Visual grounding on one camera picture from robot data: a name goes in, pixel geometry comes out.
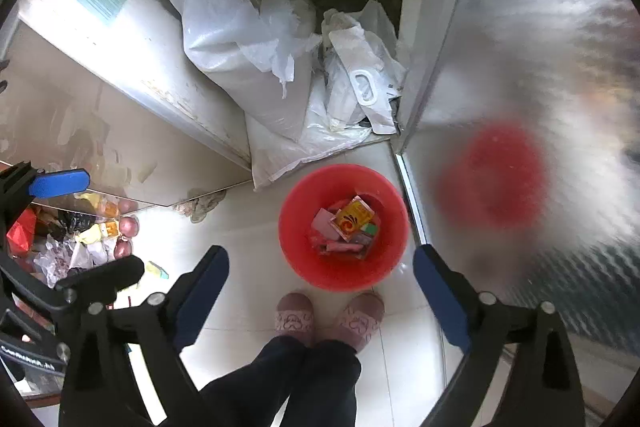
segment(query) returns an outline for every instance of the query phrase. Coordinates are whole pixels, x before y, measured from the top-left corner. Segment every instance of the foot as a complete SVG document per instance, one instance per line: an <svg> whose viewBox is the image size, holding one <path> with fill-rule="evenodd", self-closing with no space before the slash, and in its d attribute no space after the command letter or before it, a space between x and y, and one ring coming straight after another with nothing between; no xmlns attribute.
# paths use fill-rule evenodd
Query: foot
<svg viewBox="0 0 640 427"><path fill-rule="evenodd" d="M359 353L378 331L384 316L385 304L380 297L373 293L360 294L336 317L329 338L349 344Z"/></svg>
<svg viewBox="0 0 640 427"><path fill-rule="evenodd" d="M288 335L311 347L314 341L314 306L302 293L287 293L276 307L276 334Z"/></svg>

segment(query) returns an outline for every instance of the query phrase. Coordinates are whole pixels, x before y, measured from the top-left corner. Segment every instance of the person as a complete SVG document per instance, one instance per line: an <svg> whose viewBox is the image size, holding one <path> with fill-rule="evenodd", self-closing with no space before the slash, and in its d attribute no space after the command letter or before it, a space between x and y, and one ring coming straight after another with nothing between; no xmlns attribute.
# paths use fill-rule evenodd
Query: person
<svg viewBox="0 0 640 427"><path fill-rule="evenodd" d="M287 398L281 427L353 427L356 357L380 327L385 306L373 293L353 298L326 339L314 342L314 308L302 293L277 305L272 338L255 360L201 391L221 425L270 427Z"/></svg>

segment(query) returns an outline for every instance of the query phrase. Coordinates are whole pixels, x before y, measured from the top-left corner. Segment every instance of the bolt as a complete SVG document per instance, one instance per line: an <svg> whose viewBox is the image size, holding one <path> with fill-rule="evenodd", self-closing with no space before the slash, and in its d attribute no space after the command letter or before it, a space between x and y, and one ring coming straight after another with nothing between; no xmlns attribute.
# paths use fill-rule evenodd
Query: bolt
<svg viewBox="0 0 640 427"><path fill-rule="evenodd" d="M88 311L92 315L97 315L104 309L104 305L101 302L92 302L89 304Z"/></svg>
<svg viewBox="0 0 640 427"><path fill-rule="evenodd" d="M78 298L78 292L76 292L76 290L74 290L73 288L65 288L64 295L65 301L68 304L71 304Z"/></svg>
<svg viewBox="0 0 640 427"><path fill-rule="evenodd" d="M69 346L67 346L64 342L60 342L56 346L56 354L58 355L58 358L60 360L62 360L64 363L67 363L69 361L69 358L71 357L71 349L69 349Z"/></svg>
<svg viewBox="0 0 640 427"><path fill-rule="evenodd" d="M549 301L540 302L540 309L549 315L556 313L556 307L554 306L553 302L549 302Z"/></svg>
<svg viewBox="0 0 640 427"><path fill-rule="evenodd" d="M164 296L165 295L162 292L152 293L146 298L146 302L148 302L152 306L159 306L164 302Z"/></svg>
<svg viewBox="0 0 640 427"><path fill-rule="evenodd" d="M498 301L498 299L495 298L495 295L491 292L480 292L478 298L482 304L486 304L487 306L493 306Z"/></svg>

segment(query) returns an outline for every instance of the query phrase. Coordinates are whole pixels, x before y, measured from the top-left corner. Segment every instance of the yellow packet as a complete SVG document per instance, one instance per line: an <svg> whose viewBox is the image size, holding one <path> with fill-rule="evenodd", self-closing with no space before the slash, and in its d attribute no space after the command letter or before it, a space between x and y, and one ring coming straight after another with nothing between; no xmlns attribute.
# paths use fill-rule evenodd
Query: yellow packet
<svg viewBox="0 0 640 427"><path fill-rule="evenodd" d="M330 224L345 241L349 241L375 215L371 207L362 201L361 197L356 196L335 214Z"/></svg>

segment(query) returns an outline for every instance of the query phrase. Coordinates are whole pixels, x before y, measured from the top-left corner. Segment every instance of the dark pants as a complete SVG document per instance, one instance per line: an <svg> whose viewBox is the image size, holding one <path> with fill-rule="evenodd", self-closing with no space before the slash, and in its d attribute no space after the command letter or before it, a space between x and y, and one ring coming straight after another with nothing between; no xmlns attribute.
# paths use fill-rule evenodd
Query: dark pants
<svg viewBox="0 0 640 427"><path fill-rule="evenodd" d="M309 349L292 337L275 337L252 363L200 393L224 425L270 427L288 396L281 427L353 427L360 376L355 355L339 341Z"/></svg>

